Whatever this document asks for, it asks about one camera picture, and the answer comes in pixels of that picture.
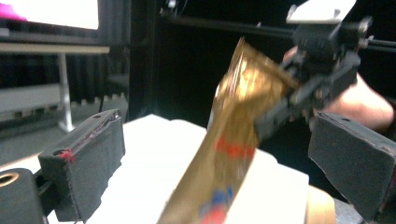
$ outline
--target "bright screen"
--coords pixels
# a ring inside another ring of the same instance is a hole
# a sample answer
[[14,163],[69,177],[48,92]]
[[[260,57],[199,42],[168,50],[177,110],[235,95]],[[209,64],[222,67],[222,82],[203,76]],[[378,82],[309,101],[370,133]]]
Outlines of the bright screen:
[[97,29],[97,0],[0,0],[0,18]]

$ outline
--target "human hand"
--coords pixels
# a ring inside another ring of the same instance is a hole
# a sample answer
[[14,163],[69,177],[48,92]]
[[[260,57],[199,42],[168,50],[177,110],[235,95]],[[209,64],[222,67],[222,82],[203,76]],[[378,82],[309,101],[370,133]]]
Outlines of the human hand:
[[[297,47],[287,51],[283,57],[286,61],[297,52]],[[394,118],[390,103],[371,89],[357,74],[357,82],[349,86],[327,107],[321,110],[352,119],[379,133],[385,133]]]

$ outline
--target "white table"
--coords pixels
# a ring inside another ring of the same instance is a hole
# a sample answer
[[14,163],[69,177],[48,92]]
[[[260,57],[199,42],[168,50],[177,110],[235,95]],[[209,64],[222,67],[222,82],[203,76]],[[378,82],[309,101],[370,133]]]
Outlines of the white table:
[[[122,166],[110,178],[102,204],[88,223],[156,223],[206,133],[185,120],[153,115],[125,124],[123,131]],[[40,168],[32,157],[0,171],[13,167],[33,172]],[[307,175],[257,150],[226,223],[304,223],[307,195]],[[49,223],[58,223],[54,212]]]
[[43,104],[43,98],[52,103],[60,94],[61,103],[64,106],[64,119],[59,122],[59,126],[66,132],[72,131],[74,127],[67,81],[66,54],[104,54],[109,51],[110,48],[104,46],[0,43],[0,52],[2,53],[58,55],[61,80],[60,89],[54,85],[46,85],[41,89],[24,88],[27,91],[22,91],[21,88],[1,91],[0,106],[3,109],[0,112],[21,109],[21,103],[27,104],[27,106],[40,106]]

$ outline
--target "gold wrapper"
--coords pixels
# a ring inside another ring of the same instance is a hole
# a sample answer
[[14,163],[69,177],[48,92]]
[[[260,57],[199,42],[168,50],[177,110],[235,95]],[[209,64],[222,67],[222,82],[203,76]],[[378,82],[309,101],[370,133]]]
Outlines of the gold wrapper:
[[241,39],[218,86],[212,124],[158,223],[223,223],[260,143],[254,120],[297,85]]

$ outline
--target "brass ring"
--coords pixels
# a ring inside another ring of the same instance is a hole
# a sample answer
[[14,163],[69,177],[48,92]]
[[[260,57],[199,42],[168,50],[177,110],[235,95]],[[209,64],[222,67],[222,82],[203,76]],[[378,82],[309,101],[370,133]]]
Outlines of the brass ring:
[[17,173],[10,173],[5,175],[0,175],[0,188],[7,186],[18,179],[20,175]]

